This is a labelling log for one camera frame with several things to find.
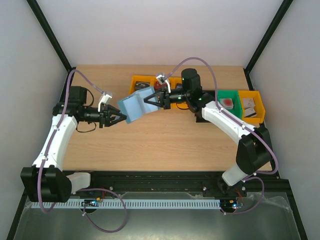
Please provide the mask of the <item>teal leather card holder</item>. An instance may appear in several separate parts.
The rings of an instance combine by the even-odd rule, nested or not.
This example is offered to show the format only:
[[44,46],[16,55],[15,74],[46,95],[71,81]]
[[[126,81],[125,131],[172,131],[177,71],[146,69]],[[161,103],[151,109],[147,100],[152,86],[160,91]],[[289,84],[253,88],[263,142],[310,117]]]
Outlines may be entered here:
[[117,105],[122,114],[126,115],[126,123],[130,124],[143,115],[156,112],[160,107],[145,103],[144,98],[155,93],[155,89],[150,86],[133,92],[131,95],[117,101]]

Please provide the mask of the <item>white pink credit card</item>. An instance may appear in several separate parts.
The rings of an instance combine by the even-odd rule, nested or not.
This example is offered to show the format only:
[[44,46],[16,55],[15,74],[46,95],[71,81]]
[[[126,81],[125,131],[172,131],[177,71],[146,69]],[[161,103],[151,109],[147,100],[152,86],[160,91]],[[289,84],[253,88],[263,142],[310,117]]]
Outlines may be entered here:
[[253,107],[248,107],[244,109],[244,118],[255,118],[257,116],[257,112]]

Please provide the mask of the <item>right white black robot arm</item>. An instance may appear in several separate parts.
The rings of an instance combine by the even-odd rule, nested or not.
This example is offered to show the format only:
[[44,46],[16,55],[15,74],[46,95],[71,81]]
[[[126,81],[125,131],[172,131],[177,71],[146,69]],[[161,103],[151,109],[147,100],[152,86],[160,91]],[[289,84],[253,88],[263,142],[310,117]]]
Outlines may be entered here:
[[171,104],[186,103],[192,113],[214,124],[237,144],[235,164],[217,181],[218,191],[229,196],[238,182],[247,180],[274,160],[269,131],[264,126],[255,127],[246,123],[223,108],[217,94],[211,95],[202,89],[196,69],[184,69],[181,80],[181,87],[162,87],[143,101],[165,110],[170,109]]

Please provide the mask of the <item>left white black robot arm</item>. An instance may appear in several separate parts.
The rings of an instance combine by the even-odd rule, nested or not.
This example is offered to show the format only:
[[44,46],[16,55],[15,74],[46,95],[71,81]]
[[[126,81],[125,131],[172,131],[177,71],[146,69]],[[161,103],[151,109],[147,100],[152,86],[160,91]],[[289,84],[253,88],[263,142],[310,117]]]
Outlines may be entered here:
[[87,104],[89,90],[72,86],[67,102],[58,102],[52,111],[47,139],[31,167],[24,167],[20,177],[32,202],[65,203],[71,196],[91,184],[88,172],[63,173],[63,162],[71,136],[80,122],[96,128],[111,127],[126,120],[126,115],[108,104],[110,95],[104,93],[98,107]]

